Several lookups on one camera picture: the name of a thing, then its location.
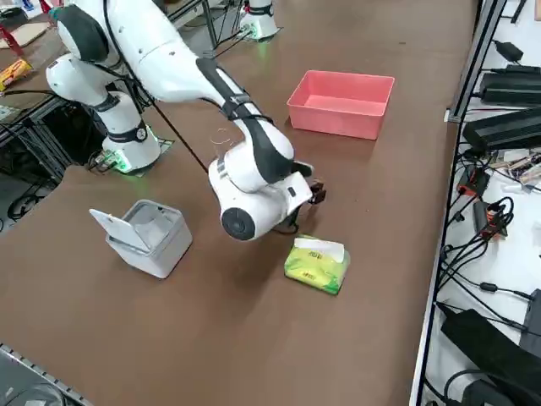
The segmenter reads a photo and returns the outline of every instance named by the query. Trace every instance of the pink plastic bin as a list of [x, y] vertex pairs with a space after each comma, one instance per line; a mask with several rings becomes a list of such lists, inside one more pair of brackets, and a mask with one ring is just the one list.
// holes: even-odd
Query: pink plastic bin
[[378, 138], [395, 78], [309, 70], [287, 101], [292, 126]]

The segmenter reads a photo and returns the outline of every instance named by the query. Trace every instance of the brown table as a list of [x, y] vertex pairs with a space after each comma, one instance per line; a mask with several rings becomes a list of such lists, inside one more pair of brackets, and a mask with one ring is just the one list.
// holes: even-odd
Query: brown table
[[[292, 237], [228, 238], [177, 143], [142, 179], [71, 167], [0, 239], [0, 339], [95, 405], [405, 404], [456, 139], [443, 115], [473, 17], [466, 0], [283, 0], [274, 41], [221, 57], [327, 185], [301, 231], [351, 253], [337, 297], [284, 277]], [[292, 129], [286, 101], [308, 69], [396, 77], [377, 142]], [[200, 102], [165, 110], [205, 162], [231, 128]], [[88, 214], [141, 198], [182, 210], [194, 235], [165, 281], [125, 265]]]

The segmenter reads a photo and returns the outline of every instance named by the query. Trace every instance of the white shelf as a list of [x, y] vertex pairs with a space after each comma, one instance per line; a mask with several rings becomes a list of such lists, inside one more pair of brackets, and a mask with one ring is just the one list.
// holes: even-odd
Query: white shelf
[[[518, 3], [518, 0], [508, 1], [503, 15], [512, 16]], [[527, 0], [516, 24], [511, 24], [509, 19], [500, 19], [494, 39], [502, 42], [512, 42], [520, 48], [524, 52], [521, 61], [523, 65], [541, 66], [541, 52], [538, 44], [538, 38], [541, 37], [541, 22], [533, 19], [534, 7], [535, 1]], [[507, 64], [508, 62], [495, 50], [495, 46], [491, 45], [483, 68], [504, 68]], [[479, 76], [475, 91], [478, 91], [481, 77], [482, 75]], [[479, 99], [473, 98], [468, 109], [483, 107], [487, 108], [489, 106], [483, 105]], [[466, 116], [466, 121], [507, 113], [509, 112], [471, 112]], [[457, 183], [461, 175], [462, 171], [458, 171], [454, 184]], [[513, 194], [502, 189], [510, 185], [517, 184], [499, 174], [495, 174], [490, 179], [489, 187], [483, 196], [488, 203], [499, 200], [504, 196], [510, 196], [514, 200], [515, 218], [508, 227], [508, 238], [490, 242], [486, 254], [464, 266], [460, 272], [474, 282], [496, 283], [501, 288], [512, 288], [530, 294], [534, 289], [541, 288], [541, 258], [539, 258], [541, 247], [535, 244], [533, 237], [533, 225], [536, 222], [541, 223], [541, 210], [539, 210], [539, 207], [541, 207], [541, 194], [537, 192]], [[463, 196], [451, 209], [450, 216], [466, 204], [468, 199], [467, 196]], [[466, 218], [464, 222], [455, 222], [449, 227], [445, 244], [455, 246], [465, 244], [475, 235], [473, 206], [469, 206], [463, 212], [463, 215]], [[526, 300], [511, 294], [485, 293], [474, 286], [464, 284], [503, 316], [519, 323], [524, 322], [527, 310]], [[452, 281], [449, 281], [439, 292], [438, 300], [463, 309], [475, 309], [481, 315], [496, 318], [495, 315], [490, 314]], [[442, 392], [451, 375], [459, 370], [475, 367], [441, 332], [440, 328], [444, 319], [445, 317], [439, 310], [434, 312], [434, 325], [429, 340], [429, 356], [426, 367], [426, 377], [436, 389]], [[500, 323], [492, 322], [492, 324], [514, 343], [519, 342], [519, 331]], [[476, 379], [478, 379], [478, 376], [458, 378], [451, 386], [451, 397], [461, 400], [463, 389]], [[437, 398], [425, 387], [422, 405], [425, 405], [429, 400], [437, 400]]]

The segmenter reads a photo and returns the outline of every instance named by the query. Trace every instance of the black power adapter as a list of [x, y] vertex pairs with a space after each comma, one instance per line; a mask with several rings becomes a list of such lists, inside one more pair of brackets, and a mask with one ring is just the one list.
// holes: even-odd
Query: black power adapter
[[499, 42], [493, 40], [496, 45], [496, 51], [504, 57], [507, 61], [512, 63], [518, 63], [522, 59], [524, 52], [515, 47], [511, 42]]

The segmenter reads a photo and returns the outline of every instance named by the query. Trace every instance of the white plastic container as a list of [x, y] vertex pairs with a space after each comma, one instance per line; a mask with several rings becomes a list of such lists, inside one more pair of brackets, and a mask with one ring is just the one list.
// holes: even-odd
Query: white plastic container
[[150, 200], [139, 200], [120, 218], [90, 209], [107, 231], [106, 241], [131, 266], [166, 278], [192, 244], [182, 213]]

